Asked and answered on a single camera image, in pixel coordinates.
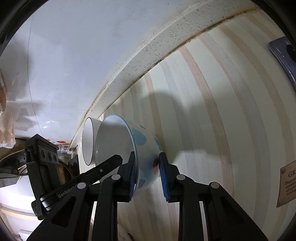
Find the white bowl blue orange dots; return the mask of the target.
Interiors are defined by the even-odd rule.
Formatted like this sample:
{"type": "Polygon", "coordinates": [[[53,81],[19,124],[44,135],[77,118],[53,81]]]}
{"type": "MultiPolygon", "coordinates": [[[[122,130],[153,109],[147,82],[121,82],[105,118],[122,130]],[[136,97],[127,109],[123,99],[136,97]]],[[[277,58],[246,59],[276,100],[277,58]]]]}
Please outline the white bowl blue orange dots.
{"type": "Polygon", "coordinates": [[[100,202],[130,202],[159,177],[161,142],[144,126],[119,115],[106,117],[97,133],[95,163],[114,157],[122,160],[101,179],[100,202]]]}

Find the blue smartphone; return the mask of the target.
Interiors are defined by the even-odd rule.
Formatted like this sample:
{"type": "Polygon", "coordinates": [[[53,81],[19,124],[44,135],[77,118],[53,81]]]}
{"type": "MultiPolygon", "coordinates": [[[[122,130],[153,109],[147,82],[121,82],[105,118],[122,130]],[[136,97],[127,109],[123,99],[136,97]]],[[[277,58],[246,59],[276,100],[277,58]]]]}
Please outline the blue smartphone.
{"type": "Polygon", "coordinates": [[[295,48],[286,36],[269,42],[268,47],[286,72],[295,89],[295,48]]]}

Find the colourful fruit wall sticker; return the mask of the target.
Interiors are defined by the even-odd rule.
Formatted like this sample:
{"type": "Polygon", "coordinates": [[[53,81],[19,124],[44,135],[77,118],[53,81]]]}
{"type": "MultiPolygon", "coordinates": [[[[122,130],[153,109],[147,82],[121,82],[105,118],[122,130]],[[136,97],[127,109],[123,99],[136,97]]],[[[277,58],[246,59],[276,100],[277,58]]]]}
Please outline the colourful fruit wall sticker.
{"type": "Polygon", "coordinates": [[[60,154],[60,155],[67,154],[69,147],[70,147],[70,144],[68,142],[66,142],[64,140],[57,140],[57,141],[52,140],[52,139],[47,139],[47,140],[58,147],[58,151],[57,151],[58,154],[60,154]]]}

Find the brown label card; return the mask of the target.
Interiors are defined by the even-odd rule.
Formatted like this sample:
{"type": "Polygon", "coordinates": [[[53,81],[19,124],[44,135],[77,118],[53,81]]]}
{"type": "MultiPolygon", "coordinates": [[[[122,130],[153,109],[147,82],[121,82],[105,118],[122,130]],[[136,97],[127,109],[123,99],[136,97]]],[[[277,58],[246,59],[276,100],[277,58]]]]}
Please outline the brown label card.
{"type": "Polygon", "coordinates": [[[281,207],[295,199],[296,161],[280,169],[280,188],[276,207],[281,207]]]}

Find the striped table mat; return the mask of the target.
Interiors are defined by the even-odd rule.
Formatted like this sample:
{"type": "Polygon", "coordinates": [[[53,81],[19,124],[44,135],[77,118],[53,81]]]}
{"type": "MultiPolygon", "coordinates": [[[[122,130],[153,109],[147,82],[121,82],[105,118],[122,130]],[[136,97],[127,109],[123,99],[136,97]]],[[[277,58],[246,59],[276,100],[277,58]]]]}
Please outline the striped table mat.
{"type": "Polygon", "coordinates": [[[201,34],[114,102],[154,132],[168,160],[196,182],[220,183],[276,240],[295,214],[277,207],[280,169],[295,160],[295,91],[270,53],[283,32],[263,11],[201,34]]]}

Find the white bowl black rim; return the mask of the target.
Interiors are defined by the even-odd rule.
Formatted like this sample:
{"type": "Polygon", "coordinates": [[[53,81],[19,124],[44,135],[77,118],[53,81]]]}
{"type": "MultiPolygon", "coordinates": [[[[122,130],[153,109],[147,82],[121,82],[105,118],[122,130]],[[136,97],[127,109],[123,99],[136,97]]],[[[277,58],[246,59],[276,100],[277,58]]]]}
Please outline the white bowl black rim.
{"type": "Polygon", "coordinates": [[[94,160],[94,147],[101,121],[88,117],[82,131],[82,155],[84,162],[89,166],[94,160]]]}

